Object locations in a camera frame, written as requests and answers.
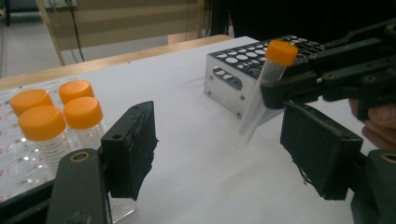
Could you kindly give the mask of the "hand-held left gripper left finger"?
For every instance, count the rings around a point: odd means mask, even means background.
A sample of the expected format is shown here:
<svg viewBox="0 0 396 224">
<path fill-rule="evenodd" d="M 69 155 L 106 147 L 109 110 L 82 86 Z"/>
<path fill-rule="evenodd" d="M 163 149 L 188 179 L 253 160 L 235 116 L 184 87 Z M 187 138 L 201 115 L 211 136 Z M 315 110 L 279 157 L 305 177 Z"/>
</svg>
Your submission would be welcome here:
<svg viewBox="0 0 396 224">
<path fill-rule="evenodd" d="M 101 147 L 111 167 L 112 198 L 137 199 L 158 142 L 152 101 L 130 107 L 106 132 Z"/>
</svg>

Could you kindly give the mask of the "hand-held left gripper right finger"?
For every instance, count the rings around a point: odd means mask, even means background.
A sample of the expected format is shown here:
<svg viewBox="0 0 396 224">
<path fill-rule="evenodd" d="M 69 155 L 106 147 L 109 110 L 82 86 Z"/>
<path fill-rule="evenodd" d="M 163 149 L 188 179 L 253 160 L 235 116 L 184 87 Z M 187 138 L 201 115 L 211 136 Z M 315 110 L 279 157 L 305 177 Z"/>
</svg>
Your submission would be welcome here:
<svg viewBox="0 0 396 224">
<path fill-rule="evenodd" d="M 280 144 L 319 196 L 345 199 L 347 167 L 360 154 L 361 137 L 310 105 L 287 101 Z"/>
</svg>

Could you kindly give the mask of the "orange-capped clear tube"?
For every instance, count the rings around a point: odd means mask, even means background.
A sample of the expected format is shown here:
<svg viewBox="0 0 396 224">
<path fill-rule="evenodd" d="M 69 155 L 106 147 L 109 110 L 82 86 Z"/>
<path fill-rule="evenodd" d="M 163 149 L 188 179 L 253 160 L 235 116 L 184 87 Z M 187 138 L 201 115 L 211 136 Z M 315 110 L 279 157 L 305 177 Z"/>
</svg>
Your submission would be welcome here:
<svg viewBox="0 0 396 224">
<path fill-rule="evenodd" d="M 92 85 L 87 80 L 73 80 L 66 82 L 59 87 L 58 92 L 64 105 L 79 97 L 94 96 Z"/>
<path fill-rule="evenodd" d="M 96 98 L 84 96 L 71 100 L 64 106 L 64 116 L 83 148 L 100 147 L 105 125 L 103 111 Z"/>
<path fill-rule="evenodd" d="M 288 42 L 272 40 L 269 43 L 265 52 L 266 61 L 255 83 L 247 108 L 237 129 L 235 144 L 239 148 L 246 148 L 248 146 L 251 137 L 261 123 L 267 110 L 262 99 L 261 84 L 280 80 L 287 67 L 293 64 L 297 53 L 298 49 Z"/>
<path fill-rule="evenodd" d="M 23 112 L 18 124 L 24 136 L 32 141 L 45 163 L 56 175 L 63 156 L 72 151 L 64 131 L 62 111 L 55 105 L 42 105 Z"/>
<path fill-rule="evenodd" d="M 9 101 L 17 117 L 25 111 L 42 105 L 53 105 L 50 94 L 41 89 L 32 89 L 15 94 Z"/>
</svg>

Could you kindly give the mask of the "perforated metal tube rack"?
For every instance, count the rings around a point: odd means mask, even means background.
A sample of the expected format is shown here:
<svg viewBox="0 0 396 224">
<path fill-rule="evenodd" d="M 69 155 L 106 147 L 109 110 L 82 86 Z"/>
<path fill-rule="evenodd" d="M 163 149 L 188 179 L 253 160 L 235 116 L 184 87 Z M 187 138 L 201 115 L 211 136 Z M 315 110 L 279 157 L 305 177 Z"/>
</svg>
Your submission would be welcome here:
<svg viewBox="0 0 396 224">
<path fill-rule="evenodd" d="M 209 53 L 204 93 L 241 119 L 266 61 L 269 43 L 264 40 Z"/>
</svg>

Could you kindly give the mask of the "clear plastic tube rack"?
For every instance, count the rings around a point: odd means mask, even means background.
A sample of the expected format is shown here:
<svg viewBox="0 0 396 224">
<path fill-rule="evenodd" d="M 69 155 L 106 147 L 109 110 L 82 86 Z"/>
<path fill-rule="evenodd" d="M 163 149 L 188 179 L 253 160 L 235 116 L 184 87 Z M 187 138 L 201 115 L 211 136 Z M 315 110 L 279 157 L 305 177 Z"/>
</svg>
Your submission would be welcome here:
<svg viewBox="0 0 396 224">
<path fill-rule="evenodd" d="M 49 93 L 54 105 L 63 108 L 59 87 L 76 78 L 61 79 L 35 86 L 0 91 L 0 203 L 33 189 L 53 178 L 35 144 L 27 140 L 10 106 L 17 93 L 41 89 Z"/>
</svg>

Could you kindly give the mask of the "dark curtain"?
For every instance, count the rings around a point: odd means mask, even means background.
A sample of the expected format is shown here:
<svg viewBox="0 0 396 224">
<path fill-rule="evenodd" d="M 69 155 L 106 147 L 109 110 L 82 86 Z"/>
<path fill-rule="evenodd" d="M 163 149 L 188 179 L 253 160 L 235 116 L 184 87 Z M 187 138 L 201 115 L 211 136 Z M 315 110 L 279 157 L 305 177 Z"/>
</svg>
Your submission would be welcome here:
<svg viewBox="0 0 396 224">
<path fill-rule="evenodd" d="M 233 27 L 236 37 L 296 35 L 326 43 L 396 18 L 396 0 L 213 0 L 211 34 Z"/>
</svg>

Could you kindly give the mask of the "white board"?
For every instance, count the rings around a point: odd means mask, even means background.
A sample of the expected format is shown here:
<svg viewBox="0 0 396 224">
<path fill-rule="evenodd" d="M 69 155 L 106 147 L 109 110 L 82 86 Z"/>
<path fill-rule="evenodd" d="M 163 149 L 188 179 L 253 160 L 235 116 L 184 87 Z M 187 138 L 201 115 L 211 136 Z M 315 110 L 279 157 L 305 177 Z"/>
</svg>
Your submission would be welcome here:
<svg viewBox="0 0 396 224">
<path fill-rule="evenodd" d="M 136 210 L 121 224 L 353 224 L 350 201 L 325 201 L 280 145 L 281 117 L 237 150 L 239 120 L 204 93 L 209 52 L 240 37 L 74 75 L 89 80 L 112 125 L 151 100 L 159 139 Z"/>
</svg>

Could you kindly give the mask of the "wooden table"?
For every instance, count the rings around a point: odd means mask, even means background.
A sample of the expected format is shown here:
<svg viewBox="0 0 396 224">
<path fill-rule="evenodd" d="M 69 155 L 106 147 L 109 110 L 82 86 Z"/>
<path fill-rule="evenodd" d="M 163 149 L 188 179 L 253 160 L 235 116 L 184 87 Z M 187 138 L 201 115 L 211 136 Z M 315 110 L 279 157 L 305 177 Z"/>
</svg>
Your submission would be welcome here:
<svg viewBox="0 0 396 224">
<path fill-rule="evenodd" d="M 174 53 L 186 49 L 195 49 L 202 46 L 216 44 L 222 41 L 231 40 L 228 35 L 214 35 L 200 39 L 180 42 L 167 46 L 162 46 L 153 49 L 144 49 L 137 52 L 129 52 L 121 55 L 111 56 L 103 59 L 88 61 L 85 63 L 76 63 L 66 66 L 60 66 L 32 73 L 17 75 L 14 77 L 0 78 L 0 91 L 20 88 L 26 85 L 32 85 L 39 82 L 49 81 L 62 77 L 71 77 L 80 75 L 86 72 L 91 72 L 98 69 L 103 69 L 109 66 L 128 63 L 136 60 L 142 60 L 149 57 L 164 55 L 167 53 Z"/>
</svg>

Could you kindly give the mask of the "light wooden cabinet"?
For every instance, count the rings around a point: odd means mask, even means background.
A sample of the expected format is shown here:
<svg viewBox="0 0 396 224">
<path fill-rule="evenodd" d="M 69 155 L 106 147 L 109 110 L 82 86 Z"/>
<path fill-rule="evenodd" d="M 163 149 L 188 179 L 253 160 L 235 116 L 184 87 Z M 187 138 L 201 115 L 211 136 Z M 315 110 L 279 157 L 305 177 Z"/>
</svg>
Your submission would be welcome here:
<svg viewBox="0 0 396 224">
<path fill-rule="evenodd" d="M 35 0 L 60 64 L 67 50 L 161 35 L 203 37 L 213 0 Z"/>
</svg>

